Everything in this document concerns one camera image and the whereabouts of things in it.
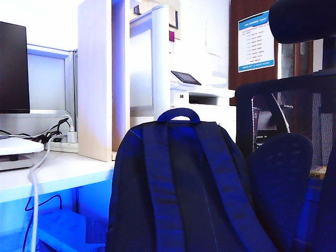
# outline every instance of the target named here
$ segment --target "monitor stand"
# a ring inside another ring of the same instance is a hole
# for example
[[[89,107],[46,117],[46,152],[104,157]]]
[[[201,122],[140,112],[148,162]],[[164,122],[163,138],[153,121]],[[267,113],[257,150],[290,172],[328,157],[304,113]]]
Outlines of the monitor stand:
[[[44,150],[42,143],[22,138],[0,136],[0,171],[32,166],[29,158],[22,154]]]

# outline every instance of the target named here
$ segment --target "plug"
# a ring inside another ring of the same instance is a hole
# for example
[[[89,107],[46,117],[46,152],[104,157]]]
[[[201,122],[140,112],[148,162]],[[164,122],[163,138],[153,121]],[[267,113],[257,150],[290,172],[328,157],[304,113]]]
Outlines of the plug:
[[[70,131],[68,132],[68,143],[77,143],[78,142],[78,134],[75,131],[75,127],[71,126]]]

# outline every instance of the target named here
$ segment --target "printed notice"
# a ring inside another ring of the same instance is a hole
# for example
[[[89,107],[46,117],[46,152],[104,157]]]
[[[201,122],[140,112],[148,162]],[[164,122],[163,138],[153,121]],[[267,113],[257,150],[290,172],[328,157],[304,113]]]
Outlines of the printed notice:
[[[274,38],[268,13],[238,22],[238,72],[274,66]]]

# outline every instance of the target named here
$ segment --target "white desk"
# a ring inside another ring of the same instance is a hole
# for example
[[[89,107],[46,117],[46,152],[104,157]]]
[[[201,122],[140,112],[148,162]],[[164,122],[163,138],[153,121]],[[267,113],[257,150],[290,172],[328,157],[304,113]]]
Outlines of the white desk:
[[[45,152],[27,155],[37,163]],[[36,171],[39,194],[57,192],[112,178],[114,161],[103,162],[74,153],[51,151]],[[0,203],[33,196],[30,169],[0,172]]]

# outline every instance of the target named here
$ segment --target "backpack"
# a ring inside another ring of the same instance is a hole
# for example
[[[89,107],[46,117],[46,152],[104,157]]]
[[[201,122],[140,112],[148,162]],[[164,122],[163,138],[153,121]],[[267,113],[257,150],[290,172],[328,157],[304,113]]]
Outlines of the backpack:
[[[191,109],[130,129],[118,149],[106,252],[155,251],[277,251],[254,212],[238,147]]]

